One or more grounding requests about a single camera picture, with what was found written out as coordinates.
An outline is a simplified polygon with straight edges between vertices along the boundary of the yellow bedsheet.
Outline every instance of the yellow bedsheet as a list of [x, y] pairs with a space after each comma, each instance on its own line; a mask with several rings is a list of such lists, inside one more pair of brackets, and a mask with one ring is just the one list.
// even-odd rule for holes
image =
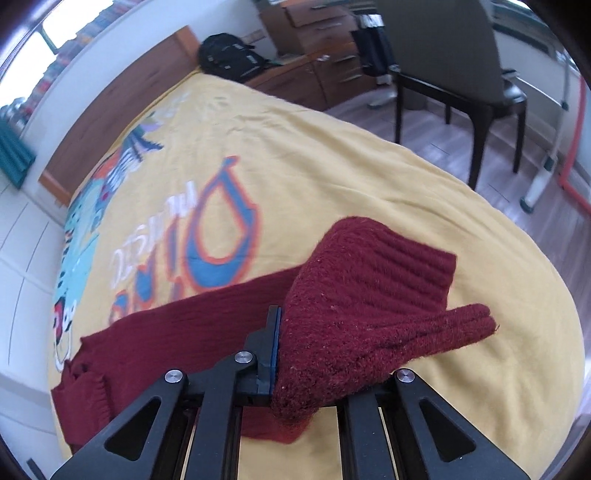
[[[485, 303], [500, 328], [410, 367], [539, 478], [573, 421], [584, 356], [573, 300], [535, 243], [406, 148], [204, 74], [131, 125], [71, 205], [50, 387], [81, 336], [300, 264], [348, 215], [458, 256], [449, 307]], [[340, 478], [334, 411], [292, 445], [243, 439], [240, 476]]]

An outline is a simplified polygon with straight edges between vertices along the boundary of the headboard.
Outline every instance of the headboard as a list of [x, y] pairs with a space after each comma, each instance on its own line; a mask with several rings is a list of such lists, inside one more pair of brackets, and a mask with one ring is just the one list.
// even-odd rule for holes
[[125, 127], [196, 68], [198, 50], [199, 41], [189, 27], [183, 27], [133, 62], [70, 128], [39, 182], [59, 202], [69, 205], [76, 189]]

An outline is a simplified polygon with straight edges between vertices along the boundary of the silver bolt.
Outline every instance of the silver bolt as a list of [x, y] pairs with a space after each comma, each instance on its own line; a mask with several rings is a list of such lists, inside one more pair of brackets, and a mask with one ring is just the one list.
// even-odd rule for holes
[[252, 353], [238, 352], [236, 355], [234, 355], [234, 360], [239, 364], [249, 364], [252, 362]]
[[414, 381], [414, 372], [408, 368], [401, 368], [396, 372], [396, 378], [402, 383], [410, 383]]
[[166, 372], [164, 379], [168, 383], [178, 383], [183, 379], [183, 372], [181, 372], [180, 370], [169, 370], [168, 372]]

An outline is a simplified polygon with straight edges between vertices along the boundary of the maroon sweater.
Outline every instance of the maroon sweater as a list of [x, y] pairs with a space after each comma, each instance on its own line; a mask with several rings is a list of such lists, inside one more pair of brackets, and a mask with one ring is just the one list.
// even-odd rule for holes
[[374, 220], [341, 220], [302, 267], [134, 313], [82, 338], [51, 392], [64, 438], [75, 452], [163, 372], [198, 372], [240, 350], [278, 304], [274, 415], [247, 409], [242, 434], [290, 443], [323, 404], [494, 332], [484, 306], [446, 312], [455, 266], [453, 254]]

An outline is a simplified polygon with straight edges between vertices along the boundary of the wooden floor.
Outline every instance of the wooden floor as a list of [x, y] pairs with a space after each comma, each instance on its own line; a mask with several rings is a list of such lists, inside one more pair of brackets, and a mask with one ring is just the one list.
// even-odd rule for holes
[[[327, 111], [346, 122], [394, 140], [394, 105], [370, 110], [368, 102], [383, 96], [384, 90], [364, 93]], [[429, 102], [426, 110], [405, 111], [402, 145], [425, 160], [466, 181], [472, 155], [472, 124], [457, 112], [452, 124], [444, 122], [443, 106]], [[519, 206], [545, 151], [525, 139], [524, 156], [518, 174], [512, 172], [517, 134], [515, 118], [496, 121], [488, 137], [482, 171], [476, 191], [526, 231], [554, 264], [576, 303], [583, 329], [586, 365], [591, 366], [591, 216], [553, 179], [532, 215]], [[591, 382], [586, 386], [579, 416], [591, 414]]]

